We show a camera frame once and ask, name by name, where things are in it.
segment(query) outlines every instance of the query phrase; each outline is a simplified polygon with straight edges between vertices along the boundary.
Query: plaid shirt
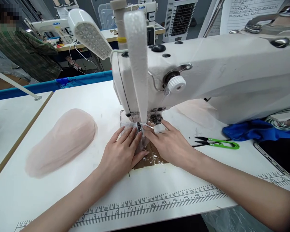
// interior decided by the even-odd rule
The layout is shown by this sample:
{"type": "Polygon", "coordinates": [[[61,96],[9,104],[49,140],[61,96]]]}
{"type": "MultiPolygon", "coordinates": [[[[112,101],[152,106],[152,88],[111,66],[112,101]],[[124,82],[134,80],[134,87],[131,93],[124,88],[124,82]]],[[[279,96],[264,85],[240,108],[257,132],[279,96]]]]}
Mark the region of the plaid shirt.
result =
{"type": "Polygon", "coordinates": [[[26,31],[0,32],[0,51],[39,82],[54,80],[61,72],[49,57],[58,54],[56,49],[26,31]]]}

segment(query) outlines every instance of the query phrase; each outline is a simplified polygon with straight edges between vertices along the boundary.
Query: ruler markings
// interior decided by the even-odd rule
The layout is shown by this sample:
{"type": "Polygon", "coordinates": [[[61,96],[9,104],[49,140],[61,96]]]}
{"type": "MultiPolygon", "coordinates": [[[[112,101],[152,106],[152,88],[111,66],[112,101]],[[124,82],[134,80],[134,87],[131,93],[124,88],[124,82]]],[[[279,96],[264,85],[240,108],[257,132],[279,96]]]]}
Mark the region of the ruler markings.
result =
{"type": "MultiPolygon", "coordinates": [[[[278,171],[256,176],[280,187],[290,185],[290,177],[282,175],[278,171]]],[[[91,207],[77,222],[74,223],[72,228],[110,220],[118,220],[121,218],[133,217],[227,197],[228,195],[218,189],[215,185],[208,184],[170,193],[162,193],[145,198],[138,198],[104,206],[91,207]]],[[[33,220],[18,222],[14,232],[20,231],[32,221],[33,220]]]]}

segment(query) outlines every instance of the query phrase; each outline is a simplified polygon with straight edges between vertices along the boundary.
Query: blue cloth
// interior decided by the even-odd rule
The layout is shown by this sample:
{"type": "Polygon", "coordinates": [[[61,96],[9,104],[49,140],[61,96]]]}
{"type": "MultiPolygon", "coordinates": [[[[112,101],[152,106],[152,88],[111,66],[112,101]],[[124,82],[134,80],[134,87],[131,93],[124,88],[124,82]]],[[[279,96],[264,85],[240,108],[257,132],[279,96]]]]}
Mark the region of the blue cloth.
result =
{"type": "Polygon", "coordinates": [[[66,85],[62,85],[61,89],[80,86],[80,85],[87,85],[93,84],[98,82],[104,81],[111,81],[113,80],[112,71],[105,71],[105,72],[97,72],[86,74],[77,77],[68,77],[69,82],[66,85]]]}
{"type": "Polygon", "coordinates": [[[233,124],[223,128],[222,132],[234,141],[290,139],[290,131],[278,130],[272,124],[259,119],[233,124]]]}

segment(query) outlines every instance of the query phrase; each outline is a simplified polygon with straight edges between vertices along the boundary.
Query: face mask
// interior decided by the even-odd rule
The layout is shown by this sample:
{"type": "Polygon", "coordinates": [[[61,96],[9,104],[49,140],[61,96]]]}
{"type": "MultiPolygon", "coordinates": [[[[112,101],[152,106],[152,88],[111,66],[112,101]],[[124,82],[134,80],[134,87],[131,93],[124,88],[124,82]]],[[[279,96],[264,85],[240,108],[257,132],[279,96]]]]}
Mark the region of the face mask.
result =
{"type": "Polygon", "coordinates": [[[4,32],[4,31],[16,31],[16,28],[14,25],[12,24],[0,24],[0,32],[4,32]]]}

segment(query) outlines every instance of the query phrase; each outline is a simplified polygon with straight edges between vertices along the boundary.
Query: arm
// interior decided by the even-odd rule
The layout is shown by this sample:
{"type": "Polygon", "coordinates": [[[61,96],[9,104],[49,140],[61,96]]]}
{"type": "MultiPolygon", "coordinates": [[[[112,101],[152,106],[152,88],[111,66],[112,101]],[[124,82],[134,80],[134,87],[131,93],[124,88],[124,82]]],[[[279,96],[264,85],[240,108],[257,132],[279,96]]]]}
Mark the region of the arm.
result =
{"type": "Polygon", "coordinates": [[[274,231],[290,226],[290,191],[227,166],[195,150],[170,123],[163,134],[144,127],[145,136],[166,161],[219,187],[252,216],[274,231]]]}
{"type": "Polygon", "coordinates": [[[126,130],[116,141],[123,129],[116,131],[106,145],[99,166],[68,195],[27,225],[23,232],[68,231],[88,208],[148,154],[142,151],[133,156],[141,139],[141,133],[133,139],[136,128],[126,130]]]}
{"type": "Polygon", "coordinates": [[[28,32],[22,31],[24,39],[33,46],[42,55],[58,55],[57,50],[48,42],[43,42],[28,32]]]}

